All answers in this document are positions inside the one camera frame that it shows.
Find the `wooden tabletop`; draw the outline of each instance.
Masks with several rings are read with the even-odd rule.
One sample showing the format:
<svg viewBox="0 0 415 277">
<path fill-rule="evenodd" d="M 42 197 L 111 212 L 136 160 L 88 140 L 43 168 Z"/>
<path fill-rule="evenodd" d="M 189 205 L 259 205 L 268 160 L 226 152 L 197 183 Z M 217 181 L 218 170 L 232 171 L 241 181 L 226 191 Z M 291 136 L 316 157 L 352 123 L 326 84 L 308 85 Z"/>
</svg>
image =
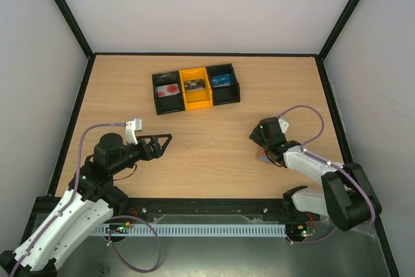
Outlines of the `wooden tabletop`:
<svg viewBox="0 0 415 277">
<path fill-rule="evenodd" d="M 157 115 L 151 74 L 232 63 L 241 86 L 241 102 Z M 308 148 L 342 161 L 314 58 L 253 56 L 97 56 L 71 140 L 56 196 L 75 172 L 81 133 L 97 123 L 143 118 L 140 135 L 171 133 L 160 159 L 140 161 L 137 172 L 115 185 L 129 197 L 280 198 L 287 190 L 319 187 L 305 175 L 256 159 L 258 146 L 249 135 L 258 121 L 291 106 L 308 104 L 324 116 L 322 137 Z M 320 130 L 311 111 L 300 108 L 285 116 L 287 139 L 303 142 Z M 123 128 L 98 128 L 86 137 L 82 162 L 108 132 L 124 137 Z M 127 169 L 116 177 L 131 173 Z"/>
</svg>

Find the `white wall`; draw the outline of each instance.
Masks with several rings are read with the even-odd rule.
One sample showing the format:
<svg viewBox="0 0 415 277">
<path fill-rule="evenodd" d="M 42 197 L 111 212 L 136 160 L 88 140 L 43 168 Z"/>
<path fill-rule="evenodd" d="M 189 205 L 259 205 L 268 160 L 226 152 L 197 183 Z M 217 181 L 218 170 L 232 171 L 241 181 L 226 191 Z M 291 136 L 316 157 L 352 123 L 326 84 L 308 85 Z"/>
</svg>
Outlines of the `white wall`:
<svg viewBox="0 0 415 277">
<path fill-rule="evenodd" d="M 347 0 L 67 0 L 95 52 L 318 53 Z"/>
<path fill-rule="evenodd" d="M 86 57 L 53 0 L 0 0 L 0 25 L 2 252 L 46 195 Z"/>
<path fill-rule="evenodd" d="M 362 0 L 330 52 L 346 135 L 383 205 L 398 269 L 413 276 L 414 0 Z"/>
</svg>

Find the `black bin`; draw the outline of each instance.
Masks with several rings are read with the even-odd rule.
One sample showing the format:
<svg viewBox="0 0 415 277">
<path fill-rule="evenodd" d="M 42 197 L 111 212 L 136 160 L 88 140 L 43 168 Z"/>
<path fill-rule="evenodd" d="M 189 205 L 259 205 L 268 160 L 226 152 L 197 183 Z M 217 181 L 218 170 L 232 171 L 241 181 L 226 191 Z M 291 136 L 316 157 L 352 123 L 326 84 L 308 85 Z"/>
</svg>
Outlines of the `black bin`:
<svg viewBox="0 0 415 277">
<path fill-rule="evenodd" d="M 183 100 L 182 83 L 178 71 L 171 71 L 170 73 L 153 74 L 153 94 L 154 103 L 156 104 L 156 111 L 158 115 L 180 112 L 185 110 Z M 157 87 L 168 86 L 169 84 L 177 84 L 179 93 L 167 97 L 158 97 Z"/>
<path fill-rule="evenodd" d="M 206 66 L 206 71 L 212 88 L 213 105 L 237 103 L 241 101 L 239 83 L 236 79 L 232 64 Z M 231 84 L 229 86 L 213 87 L 212 77 L 225 74 L 229 74 Z"/>
</svg>

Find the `three-compartment bin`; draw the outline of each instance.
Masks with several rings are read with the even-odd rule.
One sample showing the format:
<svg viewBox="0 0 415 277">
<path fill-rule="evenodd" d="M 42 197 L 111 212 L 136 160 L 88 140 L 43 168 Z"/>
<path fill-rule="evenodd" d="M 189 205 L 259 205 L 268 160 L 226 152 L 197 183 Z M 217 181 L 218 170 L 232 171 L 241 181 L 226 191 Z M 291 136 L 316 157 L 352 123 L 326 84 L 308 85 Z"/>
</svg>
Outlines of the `three-compartment bin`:
<svg viewBox="0 0 415 277">
<path fill-rule="evenodd" d="M 152 81 L 158 115 L 241 101 L 232 64 L 154 74 Z"/>
</svg>

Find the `yellow plastic container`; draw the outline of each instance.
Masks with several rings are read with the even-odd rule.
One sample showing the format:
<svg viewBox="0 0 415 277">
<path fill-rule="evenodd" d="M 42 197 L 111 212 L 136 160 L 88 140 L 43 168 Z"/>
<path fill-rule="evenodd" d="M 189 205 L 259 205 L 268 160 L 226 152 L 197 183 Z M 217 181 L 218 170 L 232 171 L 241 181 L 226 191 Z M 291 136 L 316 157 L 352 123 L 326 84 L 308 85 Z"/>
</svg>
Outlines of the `yellow plastic container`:
<svg viewBox="0 0 415 277">
<path fill-rule="evenodd" d="M 184 106 L 186 110 L 213 106 L 212 88 L 209 83 L 206 67 L 183 69 L 179 71 L 182 83 Z M 203 79 L 205 90 L 185 91 L 184 82 L 188 80 Z"/>
</svg>

